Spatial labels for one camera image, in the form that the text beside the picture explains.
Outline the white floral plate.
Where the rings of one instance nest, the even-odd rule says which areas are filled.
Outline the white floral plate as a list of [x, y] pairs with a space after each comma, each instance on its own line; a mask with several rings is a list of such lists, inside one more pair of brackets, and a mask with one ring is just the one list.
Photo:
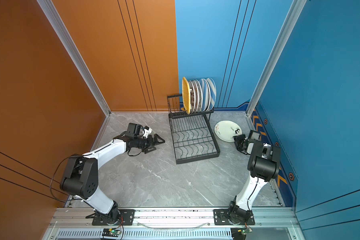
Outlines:
[[238, 124], [227, 120], [216, 123], [214, 130], [219, 139], [229, 143], [234, 142], [234, 137], [243, 133]]

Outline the black wire dish rack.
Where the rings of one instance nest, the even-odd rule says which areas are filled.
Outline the black wire dish rack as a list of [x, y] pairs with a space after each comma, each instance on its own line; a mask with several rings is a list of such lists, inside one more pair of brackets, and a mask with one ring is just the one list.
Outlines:
[[210, 124], [214, 110], [187, 114], [181, 94], [167, 96], [167, 103], [176, 164], [219, 157], [220, 147]]

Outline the yellow woven square plate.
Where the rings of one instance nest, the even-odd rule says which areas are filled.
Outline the yellow woven square plate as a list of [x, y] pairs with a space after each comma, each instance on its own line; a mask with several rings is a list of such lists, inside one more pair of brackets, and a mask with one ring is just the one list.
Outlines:
[[190, 85], [185, 77], [182, 78], [182, 96], [183, 96], [183, 104], [185, 111], [187, 114], [190, 114], [191, 112]]

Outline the blue striped plate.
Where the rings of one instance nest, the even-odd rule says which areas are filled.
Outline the blue striped plate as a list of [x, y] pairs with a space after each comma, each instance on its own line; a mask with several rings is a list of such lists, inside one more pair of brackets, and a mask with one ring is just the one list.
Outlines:
[[201, 79], [199, 82], [203, 94], [202, 111], [205, 112], [209, 109], [210, 106], [210, 87], [206, 79]]
[[216, 102], [216, 95], [217, 95], [217, 88], [216, 88], [216, 84], [215, 81], [212, 78], [207, 78], [207, 82], [210, 86], [210, 105], [209, 105], [209, 109], [212, 110], [215, 106], [215, 102]]

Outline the white plate red characters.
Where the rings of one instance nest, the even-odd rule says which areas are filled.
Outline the white plate red characters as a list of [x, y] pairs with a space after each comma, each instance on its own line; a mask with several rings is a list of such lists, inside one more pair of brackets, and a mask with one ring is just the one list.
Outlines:
[[191, 100], [190, 113], [192, 114], [195, 112], [195, 108], [196, 108], [195, 85], [193, 80], [189, 81], [189, 87], [190, 87], [190, 100]]

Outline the white green emblem plate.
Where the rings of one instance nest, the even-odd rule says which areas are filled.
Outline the white green emblem plate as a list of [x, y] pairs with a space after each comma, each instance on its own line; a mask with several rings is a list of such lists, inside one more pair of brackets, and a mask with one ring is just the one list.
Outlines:
[[202, 107], [203, 107], [203, 90], [201, 88], [201, 84], [198, 80], [196, 80], [197, 83], [197, 87], [198, 87], [198, 112], [202, 111]]

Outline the orange sunburst round plate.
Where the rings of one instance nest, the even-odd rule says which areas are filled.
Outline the orange sunburst round plate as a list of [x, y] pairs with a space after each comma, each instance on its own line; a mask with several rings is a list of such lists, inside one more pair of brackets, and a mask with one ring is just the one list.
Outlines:
[[193, 81], [194, 83], [194, 91], [195, 91], [195, 113], [199, 112], [199, 88], [198, 88], [198, 82], [196, 80]]

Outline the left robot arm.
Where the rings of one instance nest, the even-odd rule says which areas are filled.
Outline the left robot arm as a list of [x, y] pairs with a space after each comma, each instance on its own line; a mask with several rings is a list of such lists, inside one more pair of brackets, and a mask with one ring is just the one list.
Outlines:
[[117, 219], [118, 204], [99, 187], [99, 169], [113, 158], [124, 153], [129, 154], [133, 148], [147, 154], [155, 151], [157, 145], [164, 143], [165, 140], [158, 134], [152, 134], [151, 128], [130, 123], [126, 131], [104, 146], [83, 155], [70, 156], [60, 189], [79, 197], [100, 216]]

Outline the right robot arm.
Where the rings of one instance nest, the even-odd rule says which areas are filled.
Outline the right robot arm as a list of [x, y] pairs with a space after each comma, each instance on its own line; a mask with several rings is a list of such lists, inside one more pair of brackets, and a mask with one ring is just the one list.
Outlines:
[[250, 175], [241, 192], [229, 205], [228, 219], [233, 225], [254, 223], [254, 200], [260, 190], [279, 174], [281, 148], [261, 142], [260, 136], [260, 132], [253, 130], [248, 137], [244, 134], [234, 136], [236, 149], [250, 156], [247, 166]]

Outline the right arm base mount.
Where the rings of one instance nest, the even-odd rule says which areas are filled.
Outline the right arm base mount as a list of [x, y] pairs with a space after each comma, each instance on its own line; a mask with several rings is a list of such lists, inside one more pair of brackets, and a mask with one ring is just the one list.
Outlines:
[[222, 225], [249, 225], [254, 226], [255, 218], [251, 211], [238, 209], [237, 211], [229, 212], [228, 209], [214, 209], [214, 223], [217, 226]]

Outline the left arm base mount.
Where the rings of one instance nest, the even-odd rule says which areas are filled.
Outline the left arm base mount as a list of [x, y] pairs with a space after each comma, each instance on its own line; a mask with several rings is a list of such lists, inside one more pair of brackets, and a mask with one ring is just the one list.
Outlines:
[[111, 210], [108, 214], [101, 214], [95, 211], [94, 214], [86, 216], [86, 218], [92, 218], [93, 226], [131, 226], [135, 217], [135, 210]]

